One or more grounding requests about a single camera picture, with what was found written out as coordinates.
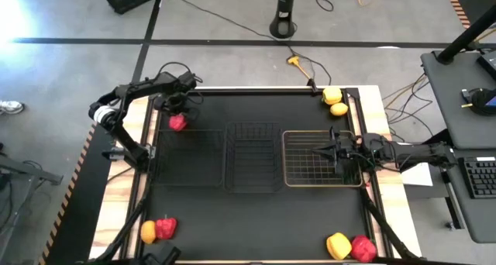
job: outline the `gray concrete floor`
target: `gray concrete floor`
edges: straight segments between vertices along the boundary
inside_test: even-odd
[[[116,15],[105,0],[6,0],[0,21],[10,22],[0,36],[60,38],[143,38],[153,2]],[[191,0],[261,33],[275,11],[275,0]],[[449,42],[462,26],[448,0],[377,0],[360,8],[356,0],[332,0],[336,10],[323,12],[314,0],[296,0],[294,40],[384,42]],[[154,39],[254,40],[257,36],[178,0],[163,0]],[[413,82],[422,73],[420,55],[430,50],[297,47],[323,63],[333,84],[377,84],[381,93]],[[17,160],[35,160],[46,170],[66,176],[59,187],[43,186],[20,224],[10,229],[12,240],[3,263],[37,260],[47,240],[67,181],[89,130],[88,106],[117,84],[129,82],[140,46],[0,44],[0,99],[25,102],[26,110],[0,116],[0,141]],[[152,46],[143,76],[170,60],[186,63],[205,86],[303,85],[305,78],[285,63],[283,47]],[[328,79],[315,66],[318,84]],[[430,88],[419,95],[435,101]],[[398,100],[398,107],[406,97]],[[423,102],[413,100],[415,111]],[[434,133],[445,126],[437,104],[418,117]],[[393,125],[408,141],[429,137],[414,119]],[[473,243],[467,231],[450,232],[443,200],[412,201],[411,210],[423,255],[432,260],[496,264],[495,245]]]

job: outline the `metal wire rack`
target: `metal wire rack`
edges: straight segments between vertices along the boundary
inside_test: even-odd
[[[281,129],[271,122],[231,122],[226,127],[226,190],[271,193],[284,186]]]
[[[312,152],[329,144],[329,131],[287,131],[283,134],[284,181],[290,187],[357,187],[360,168],[341,160],[338,167]]]
[[[216,187],[222,183],[223,130],[158,133],[157,184]]]

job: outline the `shoe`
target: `shoe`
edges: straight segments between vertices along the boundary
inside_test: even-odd
[[[3,113],[17,114],[24,110],[24,105],[21,102],[4,102],[0,101],[0,115]]]

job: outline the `black desk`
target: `black desk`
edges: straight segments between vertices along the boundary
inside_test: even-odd
[[[472,88],[496,88],[496,82],[480,67],[479,53],[459,53],[449,65],[437,62],[432,53],[421,56],[425,73],[443,114],[447,129],[430,141],[444,140],[455,149],[456,157],[496,156],[496,118],[476,115],[461,108],[460,91]],[[458,167],[447,171],[470,236],[477,243],[496,243],[496,199],[472,199]]]

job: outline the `black stand pole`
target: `black stand pole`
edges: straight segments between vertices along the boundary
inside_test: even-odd
[[[470,26],[467,30],[465,30],[465,32],[460,34],[460,36],[458,36],[455,41],[453,41],[445,50],[443,50],[437,56],[437,60],[441,64],[451,63],[455,55],[457,55],[462,49],[467,48],[470,43],[472,43],[494,22],[496,22],[496,5],[493,5],[474,24],[472,24],[472,26]]]
[[[294,0],[277,0],[277,11],[270,24],[270,34],[279,39],[292,37],[295,34],[295,25],[291,18]]]

